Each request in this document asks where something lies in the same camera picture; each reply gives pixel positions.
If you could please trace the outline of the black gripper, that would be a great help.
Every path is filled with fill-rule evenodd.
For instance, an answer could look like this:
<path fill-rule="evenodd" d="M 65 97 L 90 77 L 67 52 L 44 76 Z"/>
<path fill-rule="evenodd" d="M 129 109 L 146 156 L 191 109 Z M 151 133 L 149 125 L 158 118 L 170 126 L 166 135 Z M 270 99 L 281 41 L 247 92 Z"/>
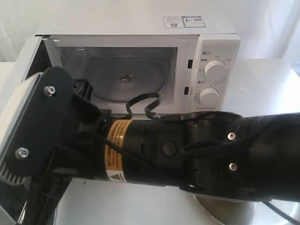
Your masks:
<path fill-rule="evenodd" d="M 39 177 L 30 177 L 25 225 L 45 225 L 54 214 L 73 178 L 101 178 L 104 175 L 104 146 L 98 139 L 108 131 L 108 111 L 92 105 L 93 86 L 75 79 L 57 142 L 47 167 Z"/>

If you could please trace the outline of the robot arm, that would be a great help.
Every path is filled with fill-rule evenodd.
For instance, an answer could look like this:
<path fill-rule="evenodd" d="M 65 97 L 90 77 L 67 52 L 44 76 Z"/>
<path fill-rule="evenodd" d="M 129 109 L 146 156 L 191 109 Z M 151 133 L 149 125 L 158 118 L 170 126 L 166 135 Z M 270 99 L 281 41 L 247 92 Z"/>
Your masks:
<path fill-rule="evenodd" d="M 73 178 L 175 186 L 252 202 L 300 199 L 300 115 L 201 112 L 114 118 L 85 79 L 37 89 L 40 122 L 26 138 L 31 183 L 25 225 L 44 225 Z"/>

